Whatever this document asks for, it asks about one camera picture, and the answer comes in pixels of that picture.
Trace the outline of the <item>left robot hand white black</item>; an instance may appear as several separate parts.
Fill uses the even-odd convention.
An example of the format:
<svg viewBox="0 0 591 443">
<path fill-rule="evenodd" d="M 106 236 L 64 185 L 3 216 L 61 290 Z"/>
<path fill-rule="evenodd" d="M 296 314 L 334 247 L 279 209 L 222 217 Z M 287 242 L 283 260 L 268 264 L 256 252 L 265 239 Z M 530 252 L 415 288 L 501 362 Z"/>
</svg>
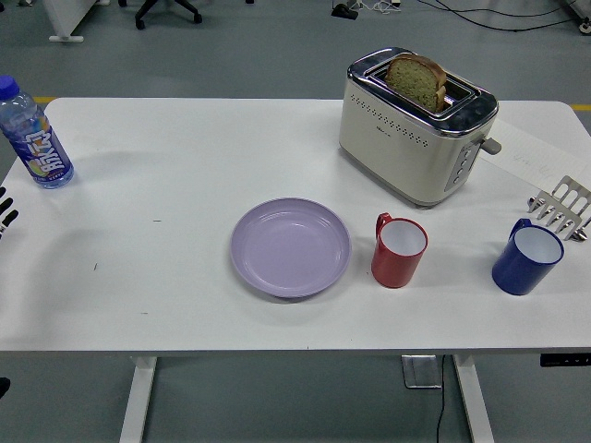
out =
<svg viewBox="0 0 591 443">
<path fill-rule="evenodd" d="M 0 187 L 0 198 L 0 233 L 4 234 L 8 226 L 18 217 L 19 211 L 14 206 L 14 199 L 7 194 L 6 188 L 4 186 Z"/>
</svg>

